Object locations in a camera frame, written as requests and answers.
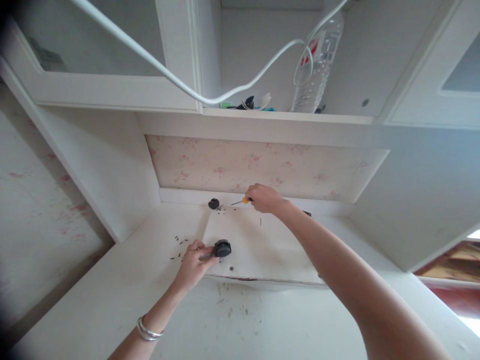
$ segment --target cabinet door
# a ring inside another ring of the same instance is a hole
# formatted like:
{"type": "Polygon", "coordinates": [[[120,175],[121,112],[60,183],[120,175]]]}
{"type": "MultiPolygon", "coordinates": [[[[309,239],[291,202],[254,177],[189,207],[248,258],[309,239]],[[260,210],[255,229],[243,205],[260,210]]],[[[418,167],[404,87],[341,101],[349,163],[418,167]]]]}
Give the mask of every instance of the cabinet door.
{"type": "Polygon", "coordinates": [[[387,103],[388,125],[480,129],[480,1],[449,9],[418,66],[387,103]]]}
{"type": "MultiPolygon", "coordinates": [[[[90,0],[188,86],[201,92],[195,0],[90,0]]],[[[155,67],[70,1],[32,1],[3,55],[38,104],[200,111],[155,67]]]]}

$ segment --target silver bracelet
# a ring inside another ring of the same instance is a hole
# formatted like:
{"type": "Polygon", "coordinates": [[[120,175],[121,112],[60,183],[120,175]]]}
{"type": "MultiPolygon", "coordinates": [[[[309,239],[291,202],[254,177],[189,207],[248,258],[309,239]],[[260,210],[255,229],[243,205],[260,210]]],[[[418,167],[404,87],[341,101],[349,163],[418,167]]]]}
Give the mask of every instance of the silver bracelet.
{"type": "Polygon", "coordinates": [[[157,341],[164,334],[164,332],[162,331],[161,333],[156,333],[147,329],[144,325],[144,317],[145,315],[140,316],[136,322],[136,328],[138,329],[141,338],[149,342],[157,341]]]}

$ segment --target wallpaper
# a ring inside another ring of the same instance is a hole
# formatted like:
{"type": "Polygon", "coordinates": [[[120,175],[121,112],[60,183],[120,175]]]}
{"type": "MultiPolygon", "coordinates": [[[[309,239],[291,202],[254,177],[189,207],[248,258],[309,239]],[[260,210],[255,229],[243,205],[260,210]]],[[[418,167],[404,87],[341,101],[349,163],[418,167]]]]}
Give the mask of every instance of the wallpaper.
{"type": "Polygon", "coordinates": [[[113,245],[8,88],[0,84],[0,297],[17,340],[113,245]]]}
{"type": "Polygon", "coordinates": [[[164,188],[244,193],[255,183],[285,197],[354,203],[383,149],[146,135],[164,188]]]}

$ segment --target black object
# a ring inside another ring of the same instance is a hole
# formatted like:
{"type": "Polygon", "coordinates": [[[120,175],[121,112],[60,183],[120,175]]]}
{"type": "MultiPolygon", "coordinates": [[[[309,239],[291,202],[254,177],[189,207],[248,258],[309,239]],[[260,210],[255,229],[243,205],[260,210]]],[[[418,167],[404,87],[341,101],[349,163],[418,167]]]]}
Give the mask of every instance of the black object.
{"type": "Polygon", "coordinates": [[[213,254],[216,257],[224,258],[227,255],[230,255],[231,252],[232,252],[232,247],[230,246],[230,243],[228,242],[228,240],[222,239],[222,240],[218,240],[215,243],[213,254]]]}
{"type": "Polygon", "coordinates": [[[208,202],[208,207],[212,210],[218,209],[220,206],[220,201],[218,201],[216,198],[213,198],[208,202]]]}
{"type": "MultiPolygon", "coordinates": [[[[253,95],[246,98],[245,105],[250,110],[254,109],[255,103],[254,103],[253,95]]],[[[227,107],[227,109],[247,110],[242,103],[238,106],[229,106],[229,107],[227,107]]]]}

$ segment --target plastic water bottle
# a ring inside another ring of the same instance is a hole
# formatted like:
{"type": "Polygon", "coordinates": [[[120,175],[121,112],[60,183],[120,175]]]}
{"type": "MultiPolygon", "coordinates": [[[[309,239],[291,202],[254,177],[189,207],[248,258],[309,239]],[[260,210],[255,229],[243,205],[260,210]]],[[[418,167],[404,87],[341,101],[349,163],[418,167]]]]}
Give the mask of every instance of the plastic water bottle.
{"type": "Polygon", "coordinates": [[[312,64],[305,51],[301,59],[300,67],[295,74],[299,85],[295,88],[293,104],[290,111],[295,113],[314,113],[322,100],[322,96],[327,86],[327,80],[330,75],[332,62],[335,52],[344,29],[344,18],[342,11],[337,11],[322,27],[317,31],[313,39],[308,44],[313,57],[313,71],[310,75],[312,64]]]}

